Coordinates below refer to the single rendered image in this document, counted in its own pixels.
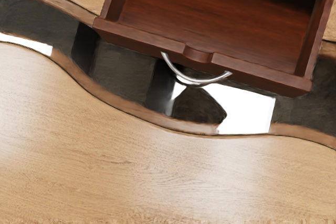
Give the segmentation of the open dark wooden drawer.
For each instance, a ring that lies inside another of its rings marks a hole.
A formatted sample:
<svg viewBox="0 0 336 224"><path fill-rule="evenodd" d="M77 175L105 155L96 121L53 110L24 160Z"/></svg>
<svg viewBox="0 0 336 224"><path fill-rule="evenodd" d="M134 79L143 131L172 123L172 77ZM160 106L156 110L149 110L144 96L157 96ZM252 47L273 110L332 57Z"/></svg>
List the open dark wooden drawer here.
<svg viewBox="0 0 336 224"><path fill-rule="evenodd" d="M312 89L334 0L105 0L107 42L287 97Z"/></svg>

